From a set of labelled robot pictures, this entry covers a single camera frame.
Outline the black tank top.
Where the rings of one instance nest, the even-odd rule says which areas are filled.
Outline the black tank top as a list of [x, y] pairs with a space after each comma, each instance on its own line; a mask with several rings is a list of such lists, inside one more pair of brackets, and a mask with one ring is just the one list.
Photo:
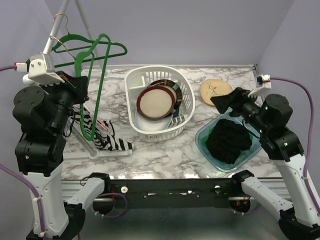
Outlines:
[[215, 159], [234, 164], [252, 146], [249, 131], [232, 120], [220, 119], [209, 133], [205, 145]]

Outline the green tank top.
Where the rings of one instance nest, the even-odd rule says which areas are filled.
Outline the green tank top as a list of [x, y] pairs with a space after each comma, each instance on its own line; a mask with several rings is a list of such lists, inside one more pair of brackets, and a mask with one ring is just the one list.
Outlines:
[[206, 136], [204, 144], [207, 150], [214, 155], [222, 153], [237, 154], [249, 150], [252, 139], [247, 130], [213, 128]]

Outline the green hanger front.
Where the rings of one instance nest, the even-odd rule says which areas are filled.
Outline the green hanger front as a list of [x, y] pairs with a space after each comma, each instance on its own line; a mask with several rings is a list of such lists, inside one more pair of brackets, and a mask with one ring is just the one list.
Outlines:
[[[67, 18], [65, 24], [65, 28], [67, 30], [66, 35], [62, 36], [60, 39], [52, 35], [50, 35], [49, 38], [51, 40], [56, 40], [56, 44], [51, 48], [51, 51], [55, 52], [56, 54], [68, 53], [73, 58], [73, 62], [58, 64], [55, 66], [56, 68], [73, 65], [76, 71], [81, 71], [83, 63], [90, 62], [92, 64], [94, 61], [108, 60], [109, 58], [124, 56], [128, 53], [128, 49], [122, 43], [112, 42], [110, 37], [105, 33], [101, 33], [96, 40], [88, 39], [79, 34], [70, 33], [67, 27], [68, 22], [69, 19]], [[90, 45], [75, 48], [67, 48], [65, 44], [70, 41], [80, 41]], [[97, 54], [95, 54], [95, 52], [98, 50], [99, 45], [106, 46], [106, 53], [104, 56], [97, 56]], [[110, 50], [112, 46], [120, 47], [122, 49], [122, 52], [110, 55]]]

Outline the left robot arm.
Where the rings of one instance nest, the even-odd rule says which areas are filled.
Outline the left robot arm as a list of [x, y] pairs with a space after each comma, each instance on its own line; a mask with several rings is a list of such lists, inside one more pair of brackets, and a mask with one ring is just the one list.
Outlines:
[[84, 226], [88, 207], [111, 191], [109, 175], [94, 172], [74, 197], [63, 200], [64, 131], [73, 106], [88, 100], [89, 80], [62, 71], [58, 78], [59, 83], [25, 87], [13, 100], [12, 114], [22, 130], [14, 153], [34, 212], [29, 240], [73, 239]]

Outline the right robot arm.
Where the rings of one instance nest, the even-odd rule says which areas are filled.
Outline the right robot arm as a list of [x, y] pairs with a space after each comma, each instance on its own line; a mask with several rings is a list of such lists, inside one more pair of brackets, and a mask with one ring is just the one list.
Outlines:
[[228, 95], [210, 99], [219, 113], [231, 109], [259, 134], [259, 142], [280, 172], [290, 196], [287, 201], [263, 185], [250, 171], [243, 170], [231, 179], [230, 191], [253, 197], [277, 220], [289, 240], [320, 238], [320, 197], [307, 169], [307, 159], [298, 136], [286, 126], [293, 109], [279, 94], [268, 95], [262, 106], [240, 87]]

